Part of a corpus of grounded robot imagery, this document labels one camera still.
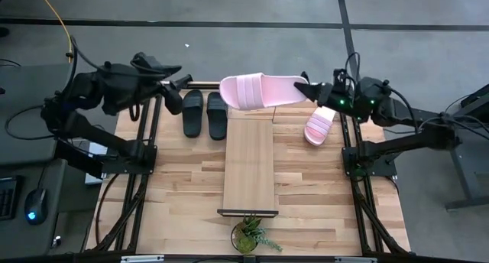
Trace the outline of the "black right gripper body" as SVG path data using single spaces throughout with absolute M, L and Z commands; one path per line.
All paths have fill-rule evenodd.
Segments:
M 344 112 L 351 109 L 355 96 L 355 82 L 321 83 L 318 106 L 325 106 L 335 111 Z

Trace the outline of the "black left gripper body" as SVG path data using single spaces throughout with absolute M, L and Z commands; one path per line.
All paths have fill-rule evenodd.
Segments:
M 180 90 L 173 84 L 163 84 L 161 95 L 164 97 L 164 105 L 172 115 L 179 115 L 183 109 L 183 99 Z

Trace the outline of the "black slide sandal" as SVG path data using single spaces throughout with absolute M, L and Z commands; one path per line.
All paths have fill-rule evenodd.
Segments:
M 206 109 L 209 135 L 212 140 L 221 141 L 226 138 L 228 124 L 228 106 L 223 101 L 220 93 L 211 92 L 207 97 Z
M 188 138 L 200 135 L 203 105 L 203 94 L 198 89 L 189 91 L 183 98 L 183 133 Z

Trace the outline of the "pink slide sandal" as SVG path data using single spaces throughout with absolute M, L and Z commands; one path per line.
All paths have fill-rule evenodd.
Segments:
M 233 109 L 266 109 L 305 101 L 306 97 L 294 86 L 295 83 L 309 84 L 302 76 L 243 74 L 221 80 L 219 92 Z
M 318 107 L 307 120 L 304 127 L 305 139 L 314 146 L 324 143 L 332 127 L 336 111 Z

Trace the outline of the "white power adapter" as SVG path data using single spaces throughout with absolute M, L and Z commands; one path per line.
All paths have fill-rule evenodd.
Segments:
M 83 141 L 83 150 L 86 150 L 86 153 L 90 157 L 94 157 L 96 155 L 105 155 L 107 154 L 107 147 L 102 146 L 100 144 L 94 143 L 94 142 L 89 142 L 89 141 Z M 99 179 L 97 177 L 94 177 L 92 175 L 87 174 L 85 178 L 85 184 L 86 185 L 95 185 L 95 184 L 101 184 L 102 180 L 105 177 L 102 177 L 102 179 Z

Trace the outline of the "grey desk top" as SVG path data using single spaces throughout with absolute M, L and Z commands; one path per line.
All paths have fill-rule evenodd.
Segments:
M 62 90 L 69 64 L 0 67 L 0 166 L 45 162 L 53 158 L 50 136 L 39 106 Z
M 44 255 L 50 250 L 65 170 L 64 160 L 24 166 L 17 170 L 0 169 L 0 178 L 21 178 L 17 184 L 20 189 L 14 217 L 0 220 L 0 259 Z M 24 203 L 27 195 L 38 187 L 47 191 L 47 218 L 40 225 L 31 225 L 26 219 Z

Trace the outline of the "small potted green plant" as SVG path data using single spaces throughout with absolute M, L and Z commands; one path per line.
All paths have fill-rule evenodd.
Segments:
M 259 245 L 265 245 L 277 252 L 283 248 L 266 237 L 267 231 L 261 226 L 262 218 L 255 215 L 245 216 L 231 232 L 231 243 L 234 249 L 243 255 L 250 255 Z

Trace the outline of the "black computer mouse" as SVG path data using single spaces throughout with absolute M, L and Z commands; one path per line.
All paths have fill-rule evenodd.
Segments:
M 24 202 L 24 215 L 28 224 L 40 225 L 46 220 L 47 214 L 47 190 L 44 188 L 32 190 Z

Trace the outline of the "black keyboard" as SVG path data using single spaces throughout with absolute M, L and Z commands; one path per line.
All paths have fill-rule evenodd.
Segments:
M 22 176 L 0 178 L 0 221 L 15 217 L 22 181 Z

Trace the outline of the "wooden shelf with black frame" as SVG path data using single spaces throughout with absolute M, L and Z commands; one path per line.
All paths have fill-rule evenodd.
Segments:
M 230 110 L 222 207 L 228 217 L 278 215 L 274 192 L 274 112 Z

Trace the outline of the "silver metal bracket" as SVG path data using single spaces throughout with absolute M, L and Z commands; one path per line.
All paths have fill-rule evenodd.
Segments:
M 368 257 L 349 257 L 349 256 L 338 256 L 334 258 L 335 263 L 377 263 L 376 258 Z
M 120 263 L 164 263 L 164 255 L 122 256 Z

